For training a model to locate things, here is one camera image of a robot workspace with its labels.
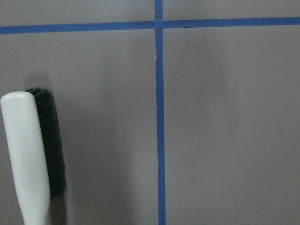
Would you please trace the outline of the cream hand brush black bristles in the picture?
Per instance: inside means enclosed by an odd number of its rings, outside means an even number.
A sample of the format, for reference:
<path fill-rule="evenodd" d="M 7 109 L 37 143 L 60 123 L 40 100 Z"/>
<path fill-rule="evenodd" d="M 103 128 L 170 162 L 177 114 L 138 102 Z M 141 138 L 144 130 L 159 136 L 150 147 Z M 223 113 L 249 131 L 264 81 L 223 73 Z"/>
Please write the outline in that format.
<path fill-rule="evenodd" d="M 52 93 L 40 87 L 15 91 L 0 104 L 24 223 L 65 225 L 67 182 Z"/>

